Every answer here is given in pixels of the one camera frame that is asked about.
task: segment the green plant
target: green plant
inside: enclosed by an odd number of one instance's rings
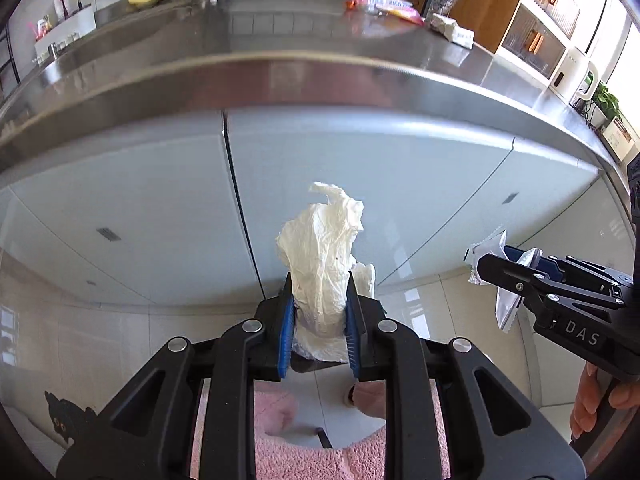
[[[618,102],[618,98],[609,92],[609,89],[602,81],[598,83],[596,93],[593,95],[593,101],[609,121],[620,117],[620,103]]]

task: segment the kitchen counter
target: kitchen counter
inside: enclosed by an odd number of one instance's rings
[[[139,102],[141,91],[142,106],[104,113],[105,99]],[[83,115],[87,100],[101,113]],[[391,107],[501,130],[601,167],[628,197],[596,134],[540,83],[477,45],[467,50],[394,17],[345,12],[344,0],[219,0],[111,23],[34,73],[0,109],[0,170],[119,121],[290,102]],[[82,121],[68,116],[74,108]],[[45,124],[47,142],[34,142]]]

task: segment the pink fluffy mat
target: pink fluffy mat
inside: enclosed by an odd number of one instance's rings
[[[384,383],[358,383],[353,401],[369,416],[384,418]],[[449,457],[442,412],[432,388],[442,477],[449,478]],[[385,473],[385,428],[343,449],[313,449],[295,446],[278,437],[295,418],[296,398],[276,384],[256,384],[254,408],[255,468],[258,480],[383,480]]]

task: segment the metal screw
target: metal screw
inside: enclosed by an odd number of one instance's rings
[[[171,352],[182,352],[187,348],[187,340],[183,337],[174,337],[166,346]]]
[[[383,319],[378,323],[378,328],[382,330],[382,332],[395,332],[398,330],[398,325],[392,319]]]
[[[248,332],[249,334],[260,332],[260,330],[262,330],[262,323],[257,319],[247,319],[244,323],[242,323],[242,330]]]
[[[459,337],[458,339],[453,340],[453,348],[455,348],[458,352],[466,354],[467,352],[469,352],[469,350],[471,350],[472,346],[468,339]]]

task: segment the white cabinet door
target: white cabinet door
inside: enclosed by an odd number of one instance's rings
[[[139,135],[148,126],[130,127]],[[82,158],[12,188],[60,240],[154,303],[257,305],[262,293],[220,115],[183,116],[155,127],[179,134]],[[120,240],[109,241],[101,228]]]
[[[275,245],[284,222],[326,200],[308,192],[313,181],[364,202],[353,255],[382,280],[476,192],[513,141],[470,124],[346,107],[232,110],[228,136],[267,295],[286,275]]]
[[[573,256],[633,275],[634,242],[612,190],[602,177],[523,249],[538,247],[547,255]]]
[[[469,245],[498,227],[518,246],[574,202],[598,176],[575,157],[522,139],[465,206],[385,285],[461,267]]]
[[[149,303],[60,241],[9,188],[0,191],[0,222],[0,247],[61,289],[50,301],[65,291],[92,303]]]

